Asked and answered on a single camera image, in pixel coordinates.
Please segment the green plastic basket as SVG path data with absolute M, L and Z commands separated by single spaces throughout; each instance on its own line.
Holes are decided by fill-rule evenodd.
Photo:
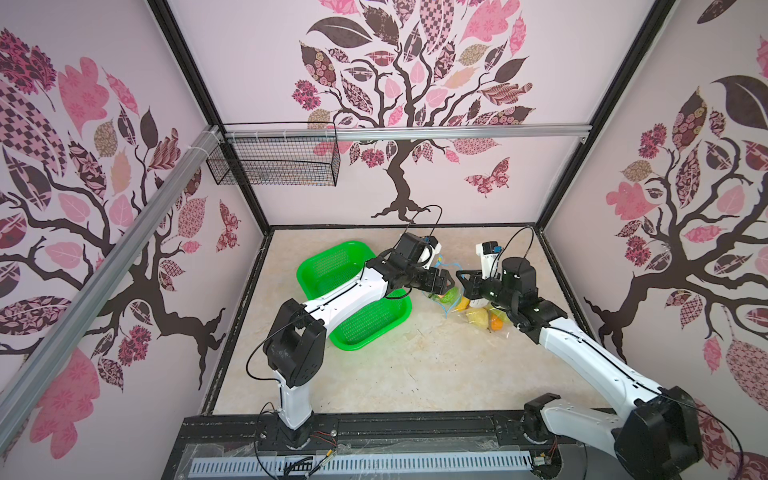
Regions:
M 366 261 L 375 256 L 363 242 L 343 242 L 305 260 L 296 278 L 306 298 L 314 300 L 359 275 Z M 411 299 L 399 299 L 404 294 L 400 289 L 393 293 L 395 300 L 382 299 L 365 306 L 338 326 L 329 335 L 330 341 L 340 350 L 355 351 L 399 327 L 412 312 Z

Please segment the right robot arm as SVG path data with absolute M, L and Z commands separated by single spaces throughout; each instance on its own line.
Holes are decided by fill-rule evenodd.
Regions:
M 634 479 L 677 479 L 705 456 L 699 419 L 714 420 L 679 387 L 665 388 L 622 363 L 567 313 L 538 294 L 536 270 L 522 257 L 485 255 L 478 270 L 456 273 L 465 296 L 503 311 L 535 344 L 586 380 L 610 413 L 553 393 L 524 406 L 522 431 L 532 443 L 569 437 L 615 458 Z

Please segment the clear zip top bag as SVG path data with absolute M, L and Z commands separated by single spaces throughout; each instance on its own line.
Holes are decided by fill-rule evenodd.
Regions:
M 462 294 L 461 299 L 454 303 L 453 305 L 444 305 L 440 302 L 441 297 L 439 295 L 433 295 L 433 294 L 426 294 L 426 297 L 429 298 L 431 301 L 435 302 L 442 310 L 443 316 L 452 321 L 461 322 L 463 324 L 472 325 L 468 322 L 466 318 L 466 311 L 469 309 L 478 309 L 478 308 L 484 308 L 487 309 L 490 313 L 490 317 L 492 315 L 497 316 L 504 322 L 503 329 L 497 332 L 491 332 L 490 330 L 478 328 L 474 325 L 472 325 L 475 329 L 482 329 L 484 331 L 487 331 L 491 334 L 501 334 L 502 332 L 509 331 L 511 329 L 511 322 L 507 315 L 499 308 L 493 307 L 488 300 L 485 299 L 478 299 L 478 300 L 470 300 L 464 296 L 464 290 L 463 287 L 459 282 L 456 282 L 455 286 L 460 290 L 460 293 Z

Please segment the beige potato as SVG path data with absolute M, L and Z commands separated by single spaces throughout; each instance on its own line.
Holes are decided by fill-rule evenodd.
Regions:
M 490 329 L 491 319 L 487 309 L 469 309 L 466 311 L 466 318 L 470 324 L 478 328 Z

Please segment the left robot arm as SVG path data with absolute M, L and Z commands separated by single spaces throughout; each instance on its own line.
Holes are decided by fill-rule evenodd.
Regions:
M 389 302 L 402 302 L 415 290 L 441 296 L 454 288 L 451 274 L 433 265 L 440 250 L 434 235 L 405 232 L 337 288 L 304 303 L 290 298 L 280 306 L 266 338 L 252 351 L 264 353 L 270 379 L 278 385 L 278 440 L 295 450 L 309 442 L 311 382 L 322 367 L 326 340 L 345 322 L 373 306 L 384 313 Z

